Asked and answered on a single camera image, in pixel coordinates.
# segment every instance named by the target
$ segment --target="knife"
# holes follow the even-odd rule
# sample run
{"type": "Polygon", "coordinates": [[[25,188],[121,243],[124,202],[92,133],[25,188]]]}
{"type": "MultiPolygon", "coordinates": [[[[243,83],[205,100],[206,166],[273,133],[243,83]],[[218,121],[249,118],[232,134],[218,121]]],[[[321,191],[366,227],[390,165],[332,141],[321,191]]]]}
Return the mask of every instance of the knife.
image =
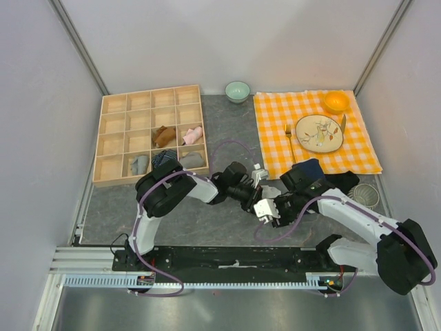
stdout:
{"type": "Polygon", "coordinates": [[[345,128],[346,128],[346,115],[343,115],[342,123],[340,124],[340,129],[342,129],[342,134],[345,134],[345,128]]]}

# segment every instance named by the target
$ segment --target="brown stuffed toy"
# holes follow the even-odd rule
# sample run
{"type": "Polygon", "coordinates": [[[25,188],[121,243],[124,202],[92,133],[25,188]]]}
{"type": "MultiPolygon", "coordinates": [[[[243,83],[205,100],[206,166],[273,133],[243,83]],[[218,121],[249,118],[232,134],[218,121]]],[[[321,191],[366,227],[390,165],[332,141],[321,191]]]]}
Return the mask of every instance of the brown stuffed toy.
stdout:
{"type": "Polygon", "coordinates": [[[176,138],[176,129],[161,126],[154,134],[152,140],[157,148],[164,148],[170,141],[176,138]]]}

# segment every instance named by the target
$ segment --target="plate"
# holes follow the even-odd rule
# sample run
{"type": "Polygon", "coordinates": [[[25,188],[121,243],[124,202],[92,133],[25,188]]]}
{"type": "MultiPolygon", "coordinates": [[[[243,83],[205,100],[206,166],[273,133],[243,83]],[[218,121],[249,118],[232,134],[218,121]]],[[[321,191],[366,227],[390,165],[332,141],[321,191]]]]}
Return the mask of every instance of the plate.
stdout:
{"type": "Polygon", "coordinates": [[[296,125],[296,136],[301,146],[315,153],[330,153],[343,144],[342,129],[325,115],[309,115],[296,125]]]}

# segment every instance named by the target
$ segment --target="mint green bowl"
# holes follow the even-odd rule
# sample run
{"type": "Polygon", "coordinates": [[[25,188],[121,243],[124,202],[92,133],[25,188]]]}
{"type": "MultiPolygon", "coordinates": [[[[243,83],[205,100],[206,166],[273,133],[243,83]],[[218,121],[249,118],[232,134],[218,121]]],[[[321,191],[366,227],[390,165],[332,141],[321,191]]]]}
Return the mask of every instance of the mint green bowl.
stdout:
{"type": "Polygon", "coordinates": [[[225,88],[228,100],[234,103],[242,103],[248,99],[249,86],[242,81],[233,81],[225,88]]]}

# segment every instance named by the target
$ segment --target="orange bowl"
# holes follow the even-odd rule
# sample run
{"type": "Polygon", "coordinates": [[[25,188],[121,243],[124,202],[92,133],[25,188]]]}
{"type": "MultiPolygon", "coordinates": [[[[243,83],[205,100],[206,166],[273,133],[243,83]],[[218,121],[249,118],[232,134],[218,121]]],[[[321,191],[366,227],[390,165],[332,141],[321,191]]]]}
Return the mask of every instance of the orange bowl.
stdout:
{"type": "Polygon", "coordinates": [[[334,115],[339,115],[347,110],[350,103],[349,97],[343,91],[331,91],[323,97],[325,110],[334,115]]]}

